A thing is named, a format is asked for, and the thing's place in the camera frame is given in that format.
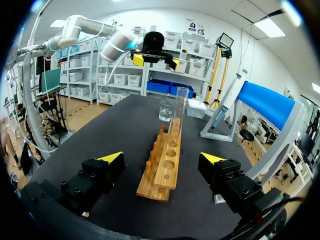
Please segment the wooden test tube rack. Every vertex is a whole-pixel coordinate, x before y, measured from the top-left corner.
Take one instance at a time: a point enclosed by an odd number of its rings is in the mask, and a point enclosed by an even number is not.
[[[170,122],[171,128],[178,134],[179,121]],[[167,202],[170,190],[176,188],[181,147],[181,132],[177,138],[176,146],[169,146],[169,135],[164,132],[165,125],[157,135],[150,152],[149,160],[145,164],[145,170],[140,180],[136,194],[145,198]]]

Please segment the glass cylinder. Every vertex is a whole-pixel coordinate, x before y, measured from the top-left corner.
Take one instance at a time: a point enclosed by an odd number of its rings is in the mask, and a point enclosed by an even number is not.
[[[171,100],[162,100],[160,102],[159,119],[163,122],[169,122],[174,112],[175,103]]]
[[[188,95],[188,88],[178,86],[175,96],[174,114],[172,118],[171,129],[169,132],[168,142],[168,145],[173,148],[178,145],[178,139],[181,132],[182,121],[187,106]]]

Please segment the blue storage bin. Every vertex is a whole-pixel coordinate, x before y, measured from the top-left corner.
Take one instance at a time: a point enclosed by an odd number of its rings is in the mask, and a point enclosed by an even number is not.
[[[178,87],[185,87],[185,88],[189,89],[188,99],[192,99],[192,96],[194,94],[194,89],[192,88],[192,86],[184,85],[184,84],[181,84],[181,83],[172,82],[171,83],[171,87],[170,87],[170,94],[171,95],[177,95]]]
[[[61,50],[61,57],[64,58],[64,57],[68,56],[68,51],[69,51],[69,47],[62,49]]]
[[[70,47],[70,54],[75,54],[79,52],[79,46],[71,46]]]
[[[56,59],[60,59],[61,58],[61,50],[59,50],[57,52],[57,54],[55,55]]]
[[[146,83],[146,89],[148,91],[159,92],[168,94],[170,92],[171,82],[158,79],[152,79]]]

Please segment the stool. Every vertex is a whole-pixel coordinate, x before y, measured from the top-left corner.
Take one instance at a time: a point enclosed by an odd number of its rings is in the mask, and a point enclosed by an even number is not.
[[[247,140],[249,142],[253,142],[253,140],[255,140],[255,136],[251,132],[249,132],[248,130],[241,129],[240,135],[241,135],[241,137],[243,137],[243,140],[241,141],[241,146],[244,144],[245,140]]]

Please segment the black tabletop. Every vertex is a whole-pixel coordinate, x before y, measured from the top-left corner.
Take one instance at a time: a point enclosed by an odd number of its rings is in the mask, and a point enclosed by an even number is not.
[[[102,195],[86,220],[115,232],[141,237],[220,239],[240,220],[226,203],[214,204],[208,184],[198,171],[199,153],[234,158],[247,171],[251,164],[236,139],[233,142],[200,137],[208,119],[185,114],[177,186],[169,201],[136,195],[153,142],[161,127],[160,100],[131,95],[90,121],[34,173],[32,181],[46,179],[57,188],[81,169],[81,162],[124,152],[125,170],[108,195]],[[215,132],[227,134],[224,121]]]

